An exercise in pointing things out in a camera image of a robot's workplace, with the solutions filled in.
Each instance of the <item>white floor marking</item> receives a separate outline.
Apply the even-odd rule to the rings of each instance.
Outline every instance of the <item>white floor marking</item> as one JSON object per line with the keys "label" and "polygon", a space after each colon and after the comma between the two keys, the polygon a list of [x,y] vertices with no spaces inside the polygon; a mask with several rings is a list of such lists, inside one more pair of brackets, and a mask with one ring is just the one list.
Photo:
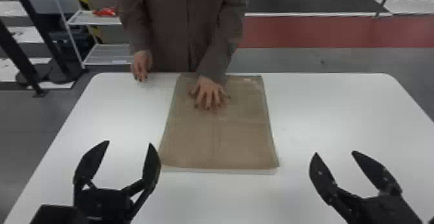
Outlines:
{"label": "white floor marking", "polygon": [[17,43],[44,43],[34,26],[10,26],[8,29]]}
{"label": "white floor marking", "polygon": [[68,88],[72,88],[73,85],[74,83],[54,84],[49,81],[44,81],[42,83],[39,83],[39,86],[42,89],[68,89]]}
{"label": "white floor marking", "polygon": [[[46,64],[51,58],[30,58],[32,64]],[[18,68],[10,59],[0,59],[0,81],[14,82],[15,75],[18,73]]]}
{"label": "white floor marking", "polygon": [[27,17],[19,1],[0,1],[0,17]]}
{"label": "white floor marking", "polygon": [[385,7],[392,14],[434,14],[434,0],[387,0]]}
{"label": "white floor marking", "polygon": [[[46,64],[50,62],[51,58],[30,58],[32,64]],[[18,69],[15,67],[10,59],[0,59],[0,83],[1,82],[15,82],[15,76],[18,73]],[[66,84],[54,84],[49,81],[44,81],[39,84],[42,89],[67,89],[71,88],[74,83]]]}

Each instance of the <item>jacket sleeve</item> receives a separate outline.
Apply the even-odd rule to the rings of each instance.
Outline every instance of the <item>jacket sleeve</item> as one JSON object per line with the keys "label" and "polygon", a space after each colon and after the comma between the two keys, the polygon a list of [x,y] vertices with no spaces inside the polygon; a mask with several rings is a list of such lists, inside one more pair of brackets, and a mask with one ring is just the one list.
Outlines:
{"label": "jacket sleeve", "polygon": [[130,39],[132,52],[148,50],[150,34],[144,0],[119,0],[118,14]]}
{"label": "jacket sleeve", "polygon": [[217,83],[225,82],[232,55],[241,42],[248,0],[223,0],[214,35],[196,73]]}

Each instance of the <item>red floor stripe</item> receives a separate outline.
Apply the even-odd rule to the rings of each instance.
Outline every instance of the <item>red floor stripe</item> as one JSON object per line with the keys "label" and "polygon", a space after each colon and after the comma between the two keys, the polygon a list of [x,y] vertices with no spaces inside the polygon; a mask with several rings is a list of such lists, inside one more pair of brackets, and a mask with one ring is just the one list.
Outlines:
{"label": "red floor stripe", "polygon": [[242,48],[434,48],[434,16],[247,17]]}

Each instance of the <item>fingers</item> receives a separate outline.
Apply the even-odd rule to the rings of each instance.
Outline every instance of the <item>fingers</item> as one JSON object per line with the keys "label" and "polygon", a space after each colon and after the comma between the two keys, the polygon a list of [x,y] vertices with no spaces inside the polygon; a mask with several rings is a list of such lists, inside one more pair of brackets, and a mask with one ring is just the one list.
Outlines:
{"label": "fingers", "polygon": [[135,80],[137,80],[136,74],[134,73],[134,62],[130,65],[130,71]]}
{"label": "fingers", "polygon": [[145,57],[142,63],[139,63],[139,80],[140,81],[144,81],[145,79],[148,79],[148,70],[147,70],[147,66],[148,65],[148,57]]}
{"label": "fingers", "polygon": [[196,98],[196,104],[195,104],[195,108],[197,108],[197,107],[199,107],[199,106],[203,106],[203,104],[202,104],[202,100],[203,100],[203,97],[205,97],[205,91],[201,88],[201,89],[199,89],[199,94],[198,94],[198,97]]}
{"label": "fingers", "polygon": [[207,98],[206,98],[206,101],[205,101],[205,108],[207,110],[211,109],[211,106],[212,106],[212,95],[213,94],[214,94],[214,91],[206,93],[206,97]]}
{"label": "fingers", "polygon": [[230,99],[231,97],[229,95],[226,94],[226,91],[223,89],[222,86],[218,87],[218,91],[223,95],[223,97]]}
{"label": "fingers", "polygon": [[217,90],[215,90],[214,92],[212,92],[212,95],[214,97],[214,102],[215,102],[216,107],[220,107],[221,106],[221,102],[220,102],[219,92]]}
{"label": "fingers", "polygon": [[199,85],[199,83],[197,83],[197,84],[194,86],[194,88],[190,91],[190,95],[191,95],[191,96],[196,95],[196,94],[198,93],[198,91],[199,91],[199,88],[200,88],[200,85]]}
{"label": "fingers", "polygon": [[148,51],[139,51],[134,54],[134,63],[131,66],[134,78],[144,81],[148,78],[148,73],[152,67],[152,55]]}

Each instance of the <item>red object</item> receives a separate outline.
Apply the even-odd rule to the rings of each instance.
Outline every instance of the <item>red object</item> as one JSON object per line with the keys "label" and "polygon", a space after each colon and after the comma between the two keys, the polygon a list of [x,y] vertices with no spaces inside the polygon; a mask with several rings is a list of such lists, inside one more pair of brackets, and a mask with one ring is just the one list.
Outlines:
{"label": "red object", "polygon": [[116,8],[115,7],[105,7],[101,9],[94,10],[92,12],[98,17],[116,17]]}

